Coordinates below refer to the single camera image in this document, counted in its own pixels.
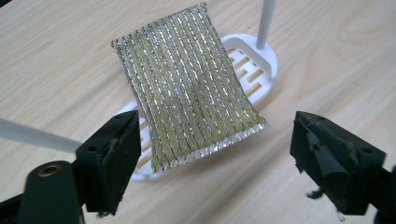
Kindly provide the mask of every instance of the light wood tabletop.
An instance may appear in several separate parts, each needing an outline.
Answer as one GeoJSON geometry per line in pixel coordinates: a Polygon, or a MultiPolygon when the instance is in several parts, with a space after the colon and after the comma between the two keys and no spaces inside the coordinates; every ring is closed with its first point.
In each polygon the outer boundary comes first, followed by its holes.
{"type": "MultiPolygon", "coordinates": [[[[84,142],[133,94],[110,41],[199,1],[18,1],[0,8],[0,118],[84,142]]],[[[256,35],[262,0],[208,0],[220,36],[256,35]]],[[[281,0],[268,43],[278,75],[270,127],[155,181],[131,182],[115,217],[87,223],[340,223],[289,154],[297,110],[356,134],[396,164],[396,1],[281,0]]],[[[75,155],[0,139],[0,201],[75,155]]],[[[375,209],[344,223],[373,223],[375,209]]]]}

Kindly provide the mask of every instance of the white plastic rod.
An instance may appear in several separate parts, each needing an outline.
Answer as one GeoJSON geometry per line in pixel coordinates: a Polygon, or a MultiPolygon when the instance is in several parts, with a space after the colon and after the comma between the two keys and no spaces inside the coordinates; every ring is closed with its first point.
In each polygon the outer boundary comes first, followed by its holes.
{"type": "Polygon", "coordinates": [[[81,146],[80,142],[53,133],[46,133],[6,119],[0,119],[0,138],[70,153],[74,153],[81,146]]]}
{"type": "Polygon", "coordinates": [[[263,49],[267,43],[268,31],[274,14],[276,0],[264,0],[262,5],[262,19],[260,20],[259,36],[257,37],[257,49],[263,49]]]}

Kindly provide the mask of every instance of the wooden table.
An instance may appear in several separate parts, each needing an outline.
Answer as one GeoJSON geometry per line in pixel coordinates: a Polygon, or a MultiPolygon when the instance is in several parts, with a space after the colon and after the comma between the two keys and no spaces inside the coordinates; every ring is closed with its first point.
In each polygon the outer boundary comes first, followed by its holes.
{"type": "MultiPolygon", "coordinates": [[[[84,142],[134,97],[110,41],[199,1],[17,1],[0,9],[0,118],[84,142]]],[[[257,33],[262,0],[209,0],[220,36],[257,33]]],[[[339,223],[289,154],[297,110],[320,114],[396,164],[396,1],[276,3],[279,69],[271,127],[151,182],[131,182],[115,217],[87,223],[339,223]]],[[[53,149],[0,140],[0,200],[21,193],[53,149]]],[[[375,209],[346,223],[372,223],[375,209]]]]}

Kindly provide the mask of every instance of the silver woven mesh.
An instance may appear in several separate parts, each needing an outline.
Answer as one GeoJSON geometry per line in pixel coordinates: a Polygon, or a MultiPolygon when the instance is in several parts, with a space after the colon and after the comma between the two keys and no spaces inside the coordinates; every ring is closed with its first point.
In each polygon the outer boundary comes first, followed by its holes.
{"type": "Polygon", "coordinates": [[[205,3],[112,47],[149,123],[154,172],[210,155],[267,124],[243,93],[205,3]]]}

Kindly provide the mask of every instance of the clamp jaw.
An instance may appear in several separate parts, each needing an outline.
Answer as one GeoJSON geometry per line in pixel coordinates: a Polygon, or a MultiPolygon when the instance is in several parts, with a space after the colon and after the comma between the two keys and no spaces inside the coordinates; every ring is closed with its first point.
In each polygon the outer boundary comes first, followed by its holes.
{"type": "Polygon", "coordinates": [[[324,193],[344,215],[362,216],[371,203],[376,223],[396,221],[396,167],[382,168],[385,152],[322,116],[298,111],[290,154],[319,186],[308,197],[324,193]]]}
{"type": "Polygon", "coordinates": [[[0,224],[84,223],[81,206],[116,214],[141,154],[137,111],[110,119],[77,150],[77,159],[52,161],[28,176],[24,193],[0,203],[0,224]]]}

